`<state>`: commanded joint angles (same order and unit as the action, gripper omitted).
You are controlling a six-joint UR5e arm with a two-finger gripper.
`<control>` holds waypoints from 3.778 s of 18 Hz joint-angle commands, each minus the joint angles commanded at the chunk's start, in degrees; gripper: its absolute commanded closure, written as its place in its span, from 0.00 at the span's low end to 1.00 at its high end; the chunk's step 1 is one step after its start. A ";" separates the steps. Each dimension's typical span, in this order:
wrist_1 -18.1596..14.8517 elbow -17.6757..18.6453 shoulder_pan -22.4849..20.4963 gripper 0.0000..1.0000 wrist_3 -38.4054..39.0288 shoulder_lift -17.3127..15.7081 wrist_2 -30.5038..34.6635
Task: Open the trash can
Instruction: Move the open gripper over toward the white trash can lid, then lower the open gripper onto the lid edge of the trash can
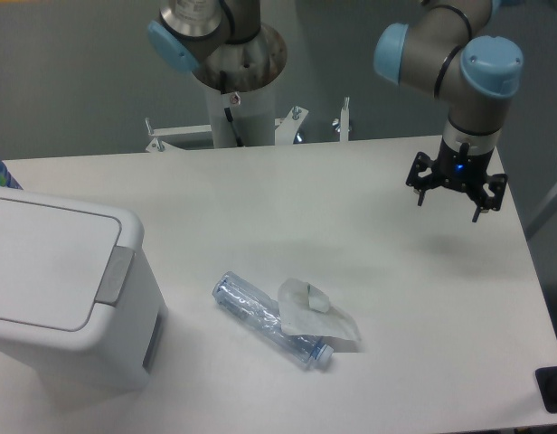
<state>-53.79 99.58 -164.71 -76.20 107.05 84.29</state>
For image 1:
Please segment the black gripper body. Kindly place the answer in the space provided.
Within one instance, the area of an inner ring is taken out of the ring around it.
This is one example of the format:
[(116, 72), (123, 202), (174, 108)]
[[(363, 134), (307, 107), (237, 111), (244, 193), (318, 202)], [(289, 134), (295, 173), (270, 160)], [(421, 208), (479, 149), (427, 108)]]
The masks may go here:
[(441, 139), (437, 158), (431, 166), (430, 187), (445, 187), (462, 193), (471, 193), (489, 183), (487, 168), (494, 148), (487, 153), (471, 155), (470, 145), (452, 145)]

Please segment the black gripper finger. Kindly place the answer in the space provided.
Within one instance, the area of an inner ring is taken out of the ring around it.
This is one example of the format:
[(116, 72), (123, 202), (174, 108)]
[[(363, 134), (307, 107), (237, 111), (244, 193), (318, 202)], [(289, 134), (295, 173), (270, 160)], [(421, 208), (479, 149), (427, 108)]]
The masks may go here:
[(439, 160), (432, 160), (427, 154), (418, 152), (411, 165), (406, 185), (418, 195), (418, 206), (422, 206), (426, 192), (443, 186), (447, 176), (442, 172)]
[(481, 213), (499, 212), (507, 187), (507, 174), (483, 174), (483, 178), (471, 190), (471, 199), (476, 205), (472, 222), (477, 222)]

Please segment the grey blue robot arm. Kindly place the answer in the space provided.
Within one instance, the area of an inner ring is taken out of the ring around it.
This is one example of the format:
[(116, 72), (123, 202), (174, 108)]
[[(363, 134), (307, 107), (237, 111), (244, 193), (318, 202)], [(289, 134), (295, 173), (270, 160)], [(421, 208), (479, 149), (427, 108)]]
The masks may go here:
[[(418, 153), (406, 183), (419, 196), (443, 187), (464, 193), (477, 213), (500, 209), (504, 174), (487, 168), (519, 89), (521, 49), (483, 34), (497, 1), (427, 1), (415, 25), (391, 24), (373, 54), (384, 79), (448, 103), (436, 157)], [(165, 1), (146, 34), (173, 70), (189, 73), (207, 98), (216, 147), (290, 143), (294, 119), (275, 121), (273, 85), (287, 63), (281, 35), (257, 1)]]

